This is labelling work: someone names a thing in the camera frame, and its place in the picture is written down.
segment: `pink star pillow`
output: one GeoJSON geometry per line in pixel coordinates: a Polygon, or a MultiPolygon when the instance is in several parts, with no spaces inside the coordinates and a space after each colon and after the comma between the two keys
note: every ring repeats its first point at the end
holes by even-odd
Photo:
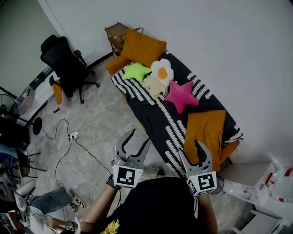
{"type": "Polygon", "coordinates": [[[171,80],[170,93],[165,97],[165,101],[172,102],[179,114],[182,113],[185,106],[188,104],[198,106],[198,100],[192,95],[192,86],[192,81],[180,86],[171,80]]]}

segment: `wristwatch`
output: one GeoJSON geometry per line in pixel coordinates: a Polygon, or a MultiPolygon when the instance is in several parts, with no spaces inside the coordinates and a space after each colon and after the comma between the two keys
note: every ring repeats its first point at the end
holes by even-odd
{"type": "Polygon", "coordinates": [[[113,175],[111,174],[111,175],[109,176],[109,178],[107,179],[107,181],[106,181],[106,185],[109,185],[109,186],[111,186],[112,188],[114,188],[114,189],[116,189],[116,190],[119,190],[121,187],[120,187],[120,186],[115,186],[115,185],[114,185],[114,180],[113,180],[112,178],[113,178],[113,175]]]}

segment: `power strip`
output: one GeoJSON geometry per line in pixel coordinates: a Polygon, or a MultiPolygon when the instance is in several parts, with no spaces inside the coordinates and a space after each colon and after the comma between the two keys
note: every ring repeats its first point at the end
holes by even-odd
{"type": "Polygon", "coordinates": [[[80,135],[79,132],[75,131],[75,132],[68,135],[68,140],[70,140],[70,141],[75,140],[76,141],[79,138],[79,135],[80,135]]]}

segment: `sneaker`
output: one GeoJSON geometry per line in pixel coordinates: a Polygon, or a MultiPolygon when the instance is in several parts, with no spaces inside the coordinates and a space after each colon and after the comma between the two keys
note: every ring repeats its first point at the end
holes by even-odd
{"type": "Polygon", "coordinates": [[[77,206],[73,202],[69,204],[70,208],[73,210],[73,212],[77,212],[77,206]]]}
{"type": "Polygon", "coordinates": [[[165,175],[165,172],[163,169],[159,169],[157,171],[157,178],[163,177],[165,175]]]}
{"type": "Polygon", "coordinates": [[[74,204],[76,204],[82,208],[87,206],[78,196],[72,196],[72,200],[73,200],[74,204]]]}

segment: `black office chair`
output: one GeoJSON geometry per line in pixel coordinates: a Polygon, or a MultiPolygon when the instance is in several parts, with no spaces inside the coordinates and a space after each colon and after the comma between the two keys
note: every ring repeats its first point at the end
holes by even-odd
{"type": "Polygon", "coordinates": [[[50,77],[50,85],[60,86],[68,97],[78,88],[81,104],[81,91],[84,85],[100,85],[96,82],[85,81],[89,74],[95,73],[86,68],[87,64],[81,56],[81,52],[76,50],[74,53],[69,48],[66,37],[56,37],[55,35],[47,38],[41,45],[41,60],[49,65],[60,77],[60,84],[50,77]]]}

